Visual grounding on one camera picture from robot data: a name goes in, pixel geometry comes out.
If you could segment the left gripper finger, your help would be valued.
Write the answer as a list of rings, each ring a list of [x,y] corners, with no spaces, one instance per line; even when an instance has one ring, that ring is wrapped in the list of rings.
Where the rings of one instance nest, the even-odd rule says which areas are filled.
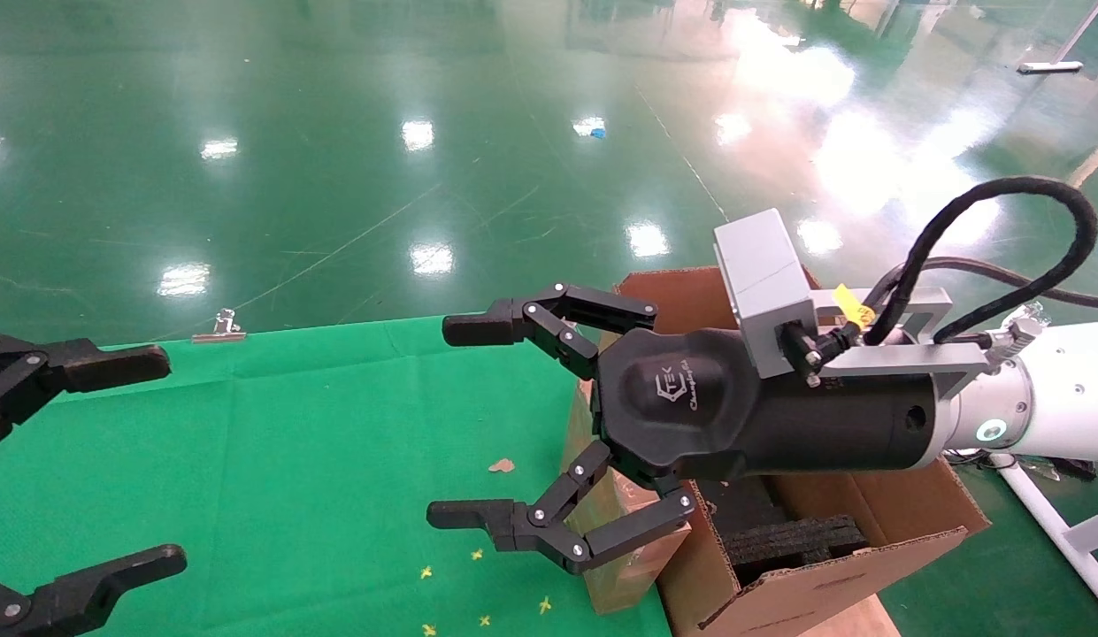
[[[91,394],[168,375],[170,359],[157,344],[108,351],[85,338],[42,344],[0,334],[0,442],[61,394]]]
[[[107,625],[128,590],[184,572],[184,549],[166,544],[60,575],[23,595],[0,583],[0,636],[80,636]]]

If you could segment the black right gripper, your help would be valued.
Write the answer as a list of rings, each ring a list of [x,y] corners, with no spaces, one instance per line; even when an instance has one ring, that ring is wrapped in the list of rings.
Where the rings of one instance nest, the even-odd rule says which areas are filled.
[[[695,498],[677,480],[900,471],[927,457],[935,414],[928,375],[815,388],[794,372],[763,379],[738,331],[658,334],[656,318],[652,302],[564,283],[444,316],[451,347],[531,342],[578,379],[595,379],[601,440],[536,503],[435,501],[426,511],[432,528],[479,528],[498,552],[536,551],[581,575],[685,525]],[[624,335],[600,354],[580,326]],[[587,533],[572,530],[565,518],[612,467],[636,483],[658,483],[658,500]]]

